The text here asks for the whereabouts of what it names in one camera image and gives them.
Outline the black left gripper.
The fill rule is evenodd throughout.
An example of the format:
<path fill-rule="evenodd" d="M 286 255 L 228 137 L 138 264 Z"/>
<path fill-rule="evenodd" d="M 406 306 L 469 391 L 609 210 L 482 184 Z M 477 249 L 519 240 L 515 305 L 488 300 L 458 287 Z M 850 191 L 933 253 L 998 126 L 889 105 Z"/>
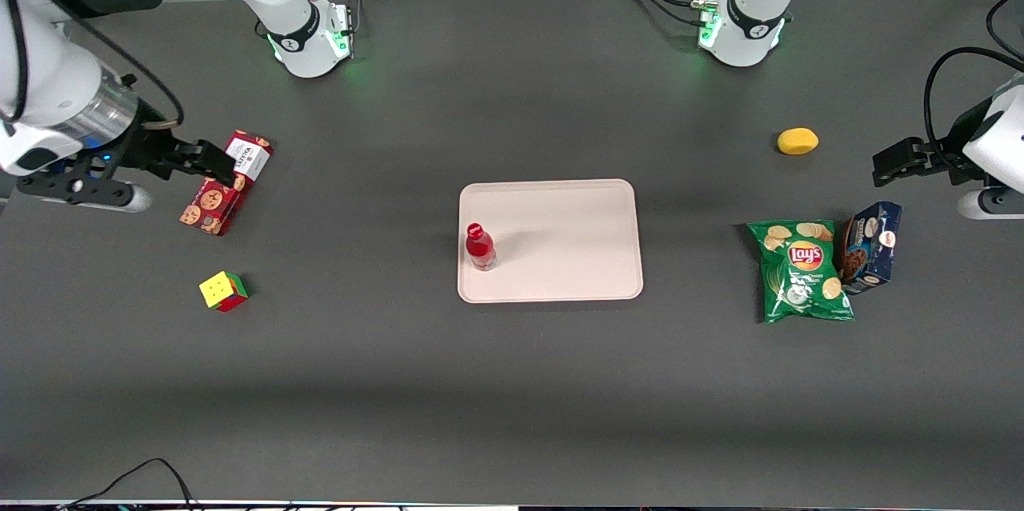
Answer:
<path fill-rule="evenodd" d="M 933 164 L 944 165 L 944 169 L 950 173 L 951 182 L 985 181 L 988 178 L 983 168 L 966 157 L 963 146 L 980 130 L 991 103 L 991 99 L 985 99 L 976 107 L 968 109 L 955 118 L 947 135 L 938 139 L 931 138 L 931 146 L 936 157 Z M 874 188 L 888 186 L 903 178 L 934 174 L 935 169 L 931 165 L 931 146 L 919 137 L 907 137 L 876 153 Z"/>

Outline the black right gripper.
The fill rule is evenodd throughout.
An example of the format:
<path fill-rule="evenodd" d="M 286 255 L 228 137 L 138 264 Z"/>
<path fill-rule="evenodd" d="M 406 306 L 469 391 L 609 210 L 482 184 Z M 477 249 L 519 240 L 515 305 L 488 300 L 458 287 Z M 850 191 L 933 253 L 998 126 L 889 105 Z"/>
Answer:
<path fill-rule="evenodd" d="M 193 144 L 177 139 L 176 125 L 153 107 L 139 107 L 124 134 L 96 148 L 98 160 L 113 170 L 140 170 L 163 180 L 182 172 L 234 186 L 234 159 L 206 140 Z"/>

